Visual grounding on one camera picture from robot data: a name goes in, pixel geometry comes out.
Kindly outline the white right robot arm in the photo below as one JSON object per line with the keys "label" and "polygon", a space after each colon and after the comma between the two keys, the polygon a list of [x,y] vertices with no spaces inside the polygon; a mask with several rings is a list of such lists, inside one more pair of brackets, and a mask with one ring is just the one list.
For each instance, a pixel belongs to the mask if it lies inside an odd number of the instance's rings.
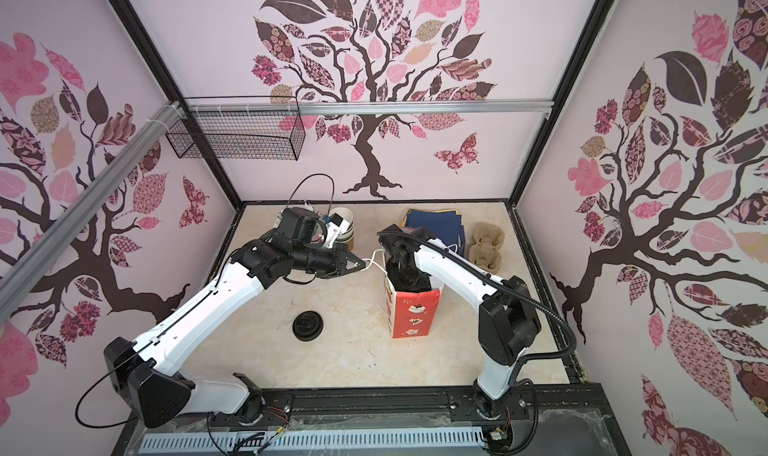
{"label": "white right robot arm", "polygon": [[[434,278],[476,311],[478,342],[485,362],[473,387],[475,406],[482,417],[496,418],[507,399],[519,393],[522,382],[518,376],[527,363],[562,360],[575,352],[577,337],[570,325],[558,311],[531,297],[522,279],[503,279],[481,270],[423,229],[407,232],[391,225],[377,236],[406,282]],[[542,330],[541,316],[561,329],[564,348],[530,351]]]}

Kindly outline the aluminium diagonal rail left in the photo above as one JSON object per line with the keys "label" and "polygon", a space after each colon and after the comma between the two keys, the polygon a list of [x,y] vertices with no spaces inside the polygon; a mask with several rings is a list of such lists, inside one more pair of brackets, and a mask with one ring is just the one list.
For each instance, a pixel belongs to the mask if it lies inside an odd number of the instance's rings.
{"label": "aluminium diagonal rail left", "polygon": [[42,310],[55,317],[70,283],[88,276],[101,284],[114,311],[144,311],[161,321],[181,297],[120,289],[109,257],[110,240],[137,228],[117,227],[129,185],[125,180],[164,134],[165,124],[179,119],[178,105],[165,105],[100,172],[95,154],[85,158],[82,178],[70,171],[46,174],[46,159],[36,137],[8,116],[1,130],[16,158],[1,165],[1,243],[17,245],[17,254],[2,252],[1,318]]}

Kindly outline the red white paper takeout bag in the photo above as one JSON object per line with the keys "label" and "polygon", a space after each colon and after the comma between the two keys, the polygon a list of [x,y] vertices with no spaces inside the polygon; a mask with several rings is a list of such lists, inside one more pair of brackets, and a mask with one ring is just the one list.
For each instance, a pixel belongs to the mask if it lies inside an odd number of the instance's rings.
{"label": "red white paper takeout bag", "polygon": [[372,256],[368,265],[376,265],[385,273],[385,309],[391,337],[408,339],[428,336],[438,312],[445,284],[420,269],[430,276],[432,290],[424,293],[397,292],[387,278],[385,251],[381,245],[379,252],[382,254],[382,262],[379,263],[375,256]]}

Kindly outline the black vertical frame post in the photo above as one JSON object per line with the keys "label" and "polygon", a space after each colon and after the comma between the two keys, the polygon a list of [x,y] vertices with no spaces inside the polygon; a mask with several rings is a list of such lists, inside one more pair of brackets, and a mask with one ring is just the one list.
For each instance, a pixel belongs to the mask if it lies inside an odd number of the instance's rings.
{"label": "black vertical frame post", "polygon": [[163,94],[170,102],[178,104],[179,109],[184,115],[183,122],[192,138],[193,144],[200,151],[227,200],[236,211],[240,210],[243,206],[242,199],[237,194],[237,191],[222,164],[215,158],[214,151],[204,137],[202,128],[199,126],[197,119],[190,113],[184,95],[180,91],[170,70],[165,64],[165,61],[149,36],[131,2],[129,0],[107,1],[122,23],[124,29],[127,31],[134,46],[139,51]]}

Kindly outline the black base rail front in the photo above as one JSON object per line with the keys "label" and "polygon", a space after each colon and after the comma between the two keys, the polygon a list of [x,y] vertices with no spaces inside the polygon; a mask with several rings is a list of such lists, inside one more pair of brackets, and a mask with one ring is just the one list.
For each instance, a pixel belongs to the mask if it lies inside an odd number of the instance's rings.
{"label": "black base rail front", "polygon": [[331,454],[228,452],[220,455],[627,455],[628,446],[598,384],[526,384],[494,419],[482,417],[471,386],[278,389],[264,393],[262,418],[244,425],[228,415],[180,416],[154,429],[130,423],[115,455],[137,455],[148,433],[473,427],[486,448],[353,450]]}

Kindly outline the navy blue paper bags stack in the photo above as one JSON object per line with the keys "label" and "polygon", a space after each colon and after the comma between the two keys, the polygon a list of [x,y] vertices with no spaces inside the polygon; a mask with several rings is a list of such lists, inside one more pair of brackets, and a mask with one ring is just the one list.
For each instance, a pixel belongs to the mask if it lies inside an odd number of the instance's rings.
{"label": "navy blue paper bags stack", "polygon": [[424,228],[459,256],[463,256],[465,253],[465,228],[462,216],[456,210],[421,211],[409,209],[402,226],[409,229]]}

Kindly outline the brown pulp cup carriers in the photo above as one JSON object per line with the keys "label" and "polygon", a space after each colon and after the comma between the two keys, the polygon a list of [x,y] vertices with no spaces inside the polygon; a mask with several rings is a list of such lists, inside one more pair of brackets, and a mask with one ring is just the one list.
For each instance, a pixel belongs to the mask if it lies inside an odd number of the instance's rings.
{"label": "brown pulp cup carriers", "polygon": [[486,222],[476,223],[468,253],[469,261],[484,271],[497,274],[501,268],[501,248],[504,242],[505,233],[500,227]]}

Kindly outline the stack of black cup lids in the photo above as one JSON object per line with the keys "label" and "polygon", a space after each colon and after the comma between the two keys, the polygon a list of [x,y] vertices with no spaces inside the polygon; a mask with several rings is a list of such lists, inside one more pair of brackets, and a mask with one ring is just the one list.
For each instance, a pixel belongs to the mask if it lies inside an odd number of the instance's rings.
{"label": "stack of black cup lids", "polygon": [[297,340],[310,342],[320,336],[324,329],[322,316],[316,311],[304,311],[292,323],[292,332]]}

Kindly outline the aluminium horizontal rail back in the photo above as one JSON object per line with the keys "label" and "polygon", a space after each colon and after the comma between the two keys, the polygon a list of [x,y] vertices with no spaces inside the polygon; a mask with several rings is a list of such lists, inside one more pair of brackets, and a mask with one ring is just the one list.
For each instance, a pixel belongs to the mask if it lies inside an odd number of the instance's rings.
{"label": "aluminium horizontal rail back", "polygon": [[245,112],[255,114],[266,111],[288,111],[296,115],[379,115],[429,113],[544,113],[549,114],[554,102],[546,99],[496,99],[478,101],[408,101],[408,102],[290,102],[232,103],[215,101],[213,104],[187,102],[193,113]]}

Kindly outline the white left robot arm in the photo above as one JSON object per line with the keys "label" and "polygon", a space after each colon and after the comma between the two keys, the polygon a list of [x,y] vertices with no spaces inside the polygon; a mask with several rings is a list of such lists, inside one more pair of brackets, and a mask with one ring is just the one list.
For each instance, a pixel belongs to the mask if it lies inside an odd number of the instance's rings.
{"label": "white left robot arm", "polygon": [[250,378],[184,374],[194,350],[246,302],[294,270],[314,279],[361,271],[365,262],[338,237],[350,223],[302,207],[284,209],[277,227],[233,251],[219,275],[173,315],[129,341],[118,337],[104,350],[111,386],[147,428],[184,414],[221,413],[244,425],[258,422],[264,393]]}

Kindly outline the stack of green paper cups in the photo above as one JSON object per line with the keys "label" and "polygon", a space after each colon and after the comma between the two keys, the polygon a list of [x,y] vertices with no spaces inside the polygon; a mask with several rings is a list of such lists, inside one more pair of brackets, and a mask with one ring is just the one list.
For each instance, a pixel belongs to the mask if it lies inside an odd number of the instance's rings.
{"label": "stack of green paper cups", "polygon": [[342,231],[336,238],[339,243],[347,244],[350,249],[354,246],[354,215],[347,207],[336,207],[332,210],[333,215],[338,215],[342,220]]}

